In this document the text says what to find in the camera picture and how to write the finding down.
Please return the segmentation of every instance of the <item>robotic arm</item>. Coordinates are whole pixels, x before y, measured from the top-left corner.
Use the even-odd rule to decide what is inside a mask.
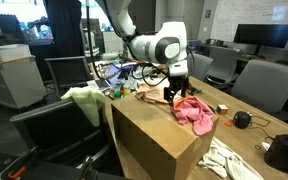
[[[173,105],[173,98],[188,87],[186,29],[183,22],[166,22],[155,35],[140,35],[128,14],[131,0],[97,0],[108,16],[115,33],[127,43],[135,59],[166,64],[170,86],[164,89],[164,99]]]

